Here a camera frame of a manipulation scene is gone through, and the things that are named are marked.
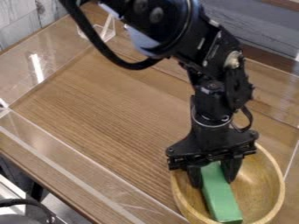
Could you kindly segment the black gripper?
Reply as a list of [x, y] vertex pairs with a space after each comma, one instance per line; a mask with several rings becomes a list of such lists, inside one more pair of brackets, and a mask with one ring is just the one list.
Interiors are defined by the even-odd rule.
[[256, 153], [258, 134], [252, 129], [237, 129], [230, 123], [190, 118], [186, 136], [165, 150], [168, 169], [186, 170], [190, 186], [201, 188], [201, 167], [220, 162], [224, 179], [230, 183], [245, 156]]

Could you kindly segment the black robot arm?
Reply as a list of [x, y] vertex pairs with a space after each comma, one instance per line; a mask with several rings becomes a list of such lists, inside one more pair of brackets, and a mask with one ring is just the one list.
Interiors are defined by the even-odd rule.
[[186, 71], [190, 96], [190, 131], [165, 150], [168, 168], [184, 170], [193, 187], [202, 186], [202, 168], [220, 164], [232, 182], [245, 156], [256, 153], [257, 133], [237, 127], [233, 114], [246, 108], [253, 85], [237, 38], [205, 14], [201, 0], [97, 0], [125, 25], [136, 49], [145, 56], [124, 61], [97, 35], [75, 0], [59, 0], [82, 33], [102, 56], [128, 70], [142, 70], [173, 58]]

